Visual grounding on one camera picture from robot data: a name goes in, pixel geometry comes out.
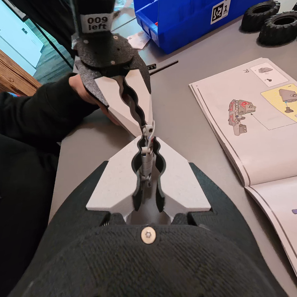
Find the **person's left hand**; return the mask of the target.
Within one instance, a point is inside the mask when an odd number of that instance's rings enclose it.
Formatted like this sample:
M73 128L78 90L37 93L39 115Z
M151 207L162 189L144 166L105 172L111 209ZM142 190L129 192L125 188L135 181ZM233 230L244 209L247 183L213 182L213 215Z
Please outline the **person's left hand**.
M109 113L108 109L104 104L102 104L98 99L96 99L93 95L91 95L81 80L79 74L69 77L69 85L70 87L79 95L79 97L87 103L92 105L97 105L101 109L102 113L109 118L111 122L120 126L121 124Z

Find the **blue bin with marker tag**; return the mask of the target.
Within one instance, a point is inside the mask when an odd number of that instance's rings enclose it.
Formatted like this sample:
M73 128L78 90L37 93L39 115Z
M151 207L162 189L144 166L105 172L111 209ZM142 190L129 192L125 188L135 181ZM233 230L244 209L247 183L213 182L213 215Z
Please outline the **blue bin with marker tag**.
M210 24L212 8L222 0L134 0L138 24L166 54L243 15L262 1L231 0L228 16Z

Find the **black axle rod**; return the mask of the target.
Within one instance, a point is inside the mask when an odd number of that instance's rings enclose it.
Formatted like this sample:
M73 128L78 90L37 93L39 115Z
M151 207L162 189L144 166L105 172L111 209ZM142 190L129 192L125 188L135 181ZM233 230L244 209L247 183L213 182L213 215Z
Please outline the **black axle rod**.
M171 67L171 66L173 66L173 65L176 65L178 62L179 62L179 61L176 60L176 61L173 61L173 62L171 62L171 63L169 63L169 64L167 64L167 65L165 65L165 66L162 66L162 67L160 67L159 69L156 69L156 70L150 72L150 76L152 76L152 75L154 75L154 74L156 74L156 73L158 73L158 72L161 72L161 71L163 71L163 70L165 70L165 69L167 69L167 68L169 68L169 67Z

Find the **black white marker tag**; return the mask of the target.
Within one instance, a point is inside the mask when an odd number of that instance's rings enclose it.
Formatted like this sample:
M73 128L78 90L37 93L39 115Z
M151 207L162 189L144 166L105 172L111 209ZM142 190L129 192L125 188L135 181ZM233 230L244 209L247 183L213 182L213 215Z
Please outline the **black white marker tag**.
M211 25L228 16L230 2L230 0L224 0L213 6L210 22Z

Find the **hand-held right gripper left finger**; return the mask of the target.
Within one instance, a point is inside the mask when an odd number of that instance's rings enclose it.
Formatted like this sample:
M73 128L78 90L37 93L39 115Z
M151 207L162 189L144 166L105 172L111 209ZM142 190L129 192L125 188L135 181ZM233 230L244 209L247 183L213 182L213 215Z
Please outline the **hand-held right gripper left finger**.
M132 195L137 186L137 175L132 159L139 152L140 136L112 156L99 179L86 208L89 211L132 212Z

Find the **person's black sweater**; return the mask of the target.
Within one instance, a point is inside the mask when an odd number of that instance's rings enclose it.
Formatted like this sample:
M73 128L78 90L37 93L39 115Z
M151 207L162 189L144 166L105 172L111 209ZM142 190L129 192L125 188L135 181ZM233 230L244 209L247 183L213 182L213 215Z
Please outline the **person's black sweater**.
M29 266L46 229L58 142L21 142L1 135L1 296Z

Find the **small paper packet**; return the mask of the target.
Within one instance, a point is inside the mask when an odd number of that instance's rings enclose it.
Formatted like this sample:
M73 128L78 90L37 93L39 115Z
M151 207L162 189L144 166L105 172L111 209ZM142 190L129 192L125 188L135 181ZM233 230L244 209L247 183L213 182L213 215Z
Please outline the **small paper packet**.
M127 37L128 43L133 49L142 50L150 40L145 31L140 31L134 35Z

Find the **brick instruction booklet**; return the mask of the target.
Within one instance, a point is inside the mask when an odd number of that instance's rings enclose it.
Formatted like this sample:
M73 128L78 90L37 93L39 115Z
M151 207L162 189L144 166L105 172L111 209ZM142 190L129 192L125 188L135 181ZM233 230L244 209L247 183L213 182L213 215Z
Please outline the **brick instruction booklet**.
M189 84L297 273L297 82L268 58Z

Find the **small grey brick panel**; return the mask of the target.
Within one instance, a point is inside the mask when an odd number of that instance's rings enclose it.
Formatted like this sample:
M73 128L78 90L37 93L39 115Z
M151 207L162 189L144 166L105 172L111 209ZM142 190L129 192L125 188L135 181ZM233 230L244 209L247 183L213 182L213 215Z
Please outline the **small grey brick panel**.
M141 148L142 155L151 154L151 146L153 143L155 131L155 121L153 120L151 125L144 125L142 127L143 137L145 139L145 145Z

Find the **long grey brick assembly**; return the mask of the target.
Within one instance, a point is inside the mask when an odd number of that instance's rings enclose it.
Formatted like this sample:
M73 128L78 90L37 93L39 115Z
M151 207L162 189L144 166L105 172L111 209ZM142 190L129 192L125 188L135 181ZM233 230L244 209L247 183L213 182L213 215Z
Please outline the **long grey brick assembly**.
M151 186L153 158L154 158L154 153L152 149L147 149L146 147L142 148L142 153L141 153L142 164L138 172L140 175L140 185L143 190L146 187Z

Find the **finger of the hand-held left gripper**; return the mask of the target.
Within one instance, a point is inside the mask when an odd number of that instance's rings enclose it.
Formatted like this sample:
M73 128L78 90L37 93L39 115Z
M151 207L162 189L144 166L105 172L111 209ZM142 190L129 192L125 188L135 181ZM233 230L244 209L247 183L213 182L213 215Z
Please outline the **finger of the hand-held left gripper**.
M125 81L129 87L135 91L138 98L138 106L144 112L144 119L147 125L153 124L153 110L151 94L143 80L139 69L133 69L128 72Z
M133 136L141 136L138 122L132 117L129 106L121 98L118 82L112 78L100 77L95 79L95 83L107 102L109 113Z

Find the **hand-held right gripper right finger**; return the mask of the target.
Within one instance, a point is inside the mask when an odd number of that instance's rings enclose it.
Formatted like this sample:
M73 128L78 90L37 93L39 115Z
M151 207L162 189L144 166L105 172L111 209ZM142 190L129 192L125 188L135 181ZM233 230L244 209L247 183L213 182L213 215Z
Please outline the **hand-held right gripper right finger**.
M159 171L156 205L159 212L204 212L211 205L189 162L159 137L154 138Z

